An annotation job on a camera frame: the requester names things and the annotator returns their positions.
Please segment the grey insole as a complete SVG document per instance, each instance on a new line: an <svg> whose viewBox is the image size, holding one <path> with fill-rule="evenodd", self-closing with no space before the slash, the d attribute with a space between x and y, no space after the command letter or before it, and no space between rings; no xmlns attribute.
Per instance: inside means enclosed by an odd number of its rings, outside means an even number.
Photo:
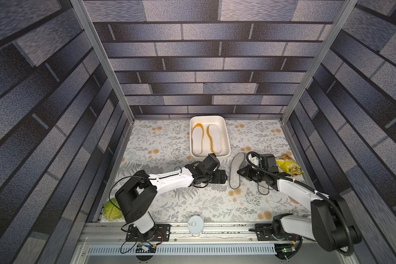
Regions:
<svg viewBox="0 0 396 264"><path fill-rule="evenodd" d="M245 153L240 152L234 156L231 161L230 175L229 175L229 187L233 190L237 190L241 185L241 176L238 171L241 168L242 163L245 160Z"/></svg>
<svg viewBox="0 0 396 264"><path fill-rule="evenodd" d="M266 196L270 193L270 186L268 186L266 183L258 183L257 191L260 195Z"/></svg>

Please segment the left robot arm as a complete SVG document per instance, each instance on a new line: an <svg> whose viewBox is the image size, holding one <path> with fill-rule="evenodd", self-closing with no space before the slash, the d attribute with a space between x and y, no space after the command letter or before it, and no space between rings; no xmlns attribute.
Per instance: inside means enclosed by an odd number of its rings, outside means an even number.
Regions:
<svg viewBox="0 0 396 264"><path fill-rule="evenodd" d="M132 223L142 235L150 236L156 224L149 213L154 199L161 194L179 188L205 188L209 184L225 184L228 177L220 169L215 154L163 174L148 174L144 170L126 177L127 181L114 197L126 223Z"/></svg>

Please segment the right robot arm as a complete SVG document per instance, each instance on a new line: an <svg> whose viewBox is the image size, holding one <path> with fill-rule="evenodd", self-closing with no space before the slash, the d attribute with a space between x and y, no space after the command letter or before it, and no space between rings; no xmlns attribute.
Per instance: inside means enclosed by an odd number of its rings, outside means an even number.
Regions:
<svg viewBox="0 0 396 264"><path fill-rule="evenodd" d="M338 251L351 256L354 246L361 242L362 233L347 202L340 197L324 194L295 180L283 169L278 169L272 155L251 151L244 155L247 165L237 171L245 179L288 195L309 211L306 217L290 213L274 216L269 227L255 231L276 239L306 238L318 243L327 252Z"/></svg>

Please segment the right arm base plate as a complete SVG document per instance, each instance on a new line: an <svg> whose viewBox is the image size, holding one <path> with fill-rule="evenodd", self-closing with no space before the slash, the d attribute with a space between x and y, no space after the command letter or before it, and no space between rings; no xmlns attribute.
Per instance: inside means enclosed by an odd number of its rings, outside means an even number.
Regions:
<svg viewBox="0 0 396 264"><path fill-rule="evenodd" d="M249 229L250 232L255 232L258 241L283 241L284 238L280 234L278 224L260 223L256 224L254 229Z"/></svg>

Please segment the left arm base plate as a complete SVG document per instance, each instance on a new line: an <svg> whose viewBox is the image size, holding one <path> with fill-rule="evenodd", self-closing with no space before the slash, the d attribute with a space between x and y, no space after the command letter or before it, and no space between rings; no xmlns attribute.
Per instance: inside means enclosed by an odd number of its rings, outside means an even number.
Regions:
<svg viewBox="0 0 396 264"><path fill-rule="evenodd" d="M146 233L140 233L135 225L129 225L126 232L126 242L168 242L171 233L170 224L156 224Z"/></svg>

